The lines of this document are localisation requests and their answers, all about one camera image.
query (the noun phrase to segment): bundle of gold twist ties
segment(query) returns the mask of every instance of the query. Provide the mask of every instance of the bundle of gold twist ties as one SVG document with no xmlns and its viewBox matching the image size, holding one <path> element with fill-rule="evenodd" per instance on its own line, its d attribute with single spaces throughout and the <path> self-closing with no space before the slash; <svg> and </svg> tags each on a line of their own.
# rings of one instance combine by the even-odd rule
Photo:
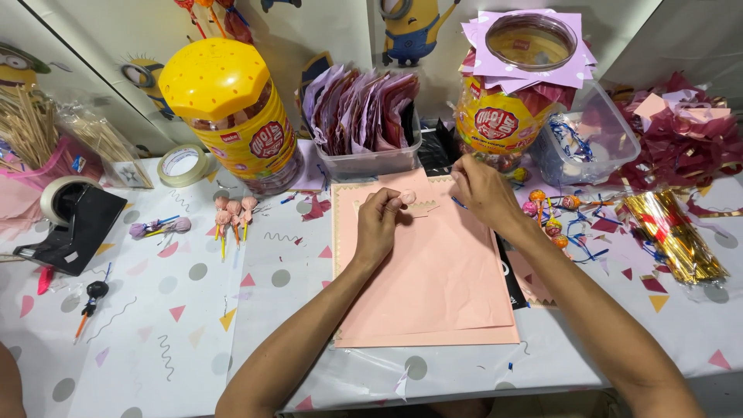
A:
<svg viewBox="0 0 743 418">
<path fill-rule="evenodd" d="M 729 276 L 681 211 L 671 190 L 629 196 L 624 203 L 663 253 L 676 280 L 696 284 Z"/>
</svg>

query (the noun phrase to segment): clear plastic bag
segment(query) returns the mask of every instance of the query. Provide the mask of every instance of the clear plastic bag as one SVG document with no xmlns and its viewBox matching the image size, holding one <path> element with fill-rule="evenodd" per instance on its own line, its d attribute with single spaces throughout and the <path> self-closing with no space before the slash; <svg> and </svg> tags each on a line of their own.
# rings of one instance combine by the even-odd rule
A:
<svg viewBox="0 0 743 418">
<path fill-rule="evenodd" d="M 98 154 L 103 162 L 106 180 L 112 187 L 154 186 L 137 148 L 123 137 L 105 118 L 95 115 L 85 98 L 57 100 L 56 125 Z"/>
</svg>

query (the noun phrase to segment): plastic storage box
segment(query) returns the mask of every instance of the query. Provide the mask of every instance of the plastic storage box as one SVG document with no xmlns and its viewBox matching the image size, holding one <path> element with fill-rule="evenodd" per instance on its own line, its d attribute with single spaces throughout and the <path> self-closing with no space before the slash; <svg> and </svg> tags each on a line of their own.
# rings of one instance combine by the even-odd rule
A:
<svg viewBox="0 0 743 418">
<path fill-rule="evenodd" d="M 640 154 L 635 134 L 596 81 L 583 82 L 570 112 L 564 107 L 560 110 L 572 121 L 580 122 L 581 133 L 590 132 L 583 133 L 581 139 L 588 141 L 594 161 L 582 162 L 568 157 L 552 129 L 545 125 L 529 152 L 547 184 L 602 183 L 609 174 Z"/>
<path fill-rule="evenodd" d="M 423 141 L 418 111 L 413 113 L 412 130 L 413 144 L 403 149 L 329 156 L 317 144 L 315 144 L 315 147 L 317 147 L 317 154 L 328 168 L 329 176 L 333 179 L 357 179 L 382 174 L 402 173 L 418 166 L 418 148 L 421 147 Z"/>
</svg>

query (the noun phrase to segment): yellow triangle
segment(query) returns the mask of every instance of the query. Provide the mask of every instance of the yellow triangle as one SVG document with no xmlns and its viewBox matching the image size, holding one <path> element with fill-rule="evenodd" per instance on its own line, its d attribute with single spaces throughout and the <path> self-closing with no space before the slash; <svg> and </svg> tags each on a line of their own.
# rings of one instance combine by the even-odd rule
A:
<svg viewBox="0 0 743 418">
<path fill-rule="evenodd" d="M 95 252 L 96 255 L 101 255 L 104 251 L 110 249 L 116 244 L 101 244 L 100 247 L 98 247 L 98 251 Z"/>
<path fill-rule="evenodd" d="M 222 322 L 222 326 L 224 327 L 224 330 L 227 331 L 230 328 L 230 324 L 232 323 L 232 318 L 235 316 L 235 311 L 237 308 L 229 311 L 227 315 L 219 318 L 219 322 Z"/>
<path fill-rule="evenodd" d="M 707 187 L 703 187 L 703 188 L 699 189 L 699 194 L 701 194 L 702 196 L 706 196 L 707 193 L 710 192 L 710 189 L 712 189 L 712 185 L 711 184 L 709 186 L 707 186 Z"/>
<path fill-rule="evenodd" d="M 648 296 L 648 298 L 650 298 L 650 303 L 652 303 L 655 311 L 660 312 L 670 296 Z"/>
<path fill-rule="evenodd" d="M 212 171 L 211 174 L 207 174 L 207 179 L 209 179 L 209 183 L 214 182 L 214 178 L 217 176 L 217 173 L 219 173 L 219 170 Z"/>
</svg>

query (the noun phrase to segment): plastic jar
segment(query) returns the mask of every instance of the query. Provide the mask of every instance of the plastic jar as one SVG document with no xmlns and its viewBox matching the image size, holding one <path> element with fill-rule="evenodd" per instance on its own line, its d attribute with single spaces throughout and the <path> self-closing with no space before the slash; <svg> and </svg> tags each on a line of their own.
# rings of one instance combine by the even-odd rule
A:
<svg viewBox="0 0 743 418">
<path fill-rule="evenodd" d="M 575 54 L 577 38 L 565 23 L 549 15 L 518 13 L 496 20 L 486 35 L 487 48 L 503 63 L 524 71 L 551 71 Z M 529 88 L 506 95 L 499 86 L 484 87 L 480 76 L 464 77 L 455 113 L 462 152 L 473 154 L 497 170 L 518 167 L 524 151 L 555 110 L 538 106 L 534 115 L 525 102 L 547 100 Z"/>
<path fill-rule="evenodd" d="M 251 192 L 287 190 L 304 159 L 268 68 L 252 45 L 203 39 L 160 75 L 170 109 Z"/>
</svg>

